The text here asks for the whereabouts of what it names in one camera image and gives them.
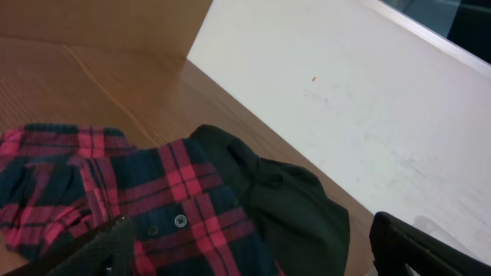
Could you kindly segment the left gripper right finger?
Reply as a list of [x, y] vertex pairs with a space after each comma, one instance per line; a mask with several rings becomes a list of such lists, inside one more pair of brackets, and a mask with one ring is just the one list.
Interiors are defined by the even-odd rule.
[[369, 239], [379, 276], [490, 276], [489, 265], [387, 212], [375, 214]]

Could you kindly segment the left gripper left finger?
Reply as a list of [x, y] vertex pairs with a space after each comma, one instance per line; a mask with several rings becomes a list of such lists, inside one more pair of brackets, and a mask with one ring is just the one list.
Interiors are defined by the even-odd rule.
[[128, 276], [135, 226], [119, 215], [6, 276]]

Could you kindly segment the red navy plaid shirt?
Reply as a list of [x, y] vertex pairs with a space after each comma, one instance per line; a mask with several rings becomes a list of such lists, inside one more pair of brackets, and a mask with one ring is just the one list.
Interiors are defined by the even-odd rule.
[[33, 123], [1, 138], [1, 232], [28, 260], [124, 215], [133, 275], [279, 275], [201, 147], [139, 149], [114, 128]]

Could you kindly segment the black shirt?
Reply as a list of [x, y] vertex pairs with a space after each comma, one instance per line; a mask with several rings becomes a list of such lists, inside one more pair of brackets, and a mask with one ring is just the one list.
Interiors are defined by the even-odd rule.
[[331, 201], [306, 168], [262, 158], [216, 126], [199, 126], [200, 144], [230, 186], [286, 275], [343, 275], [348, 211]]

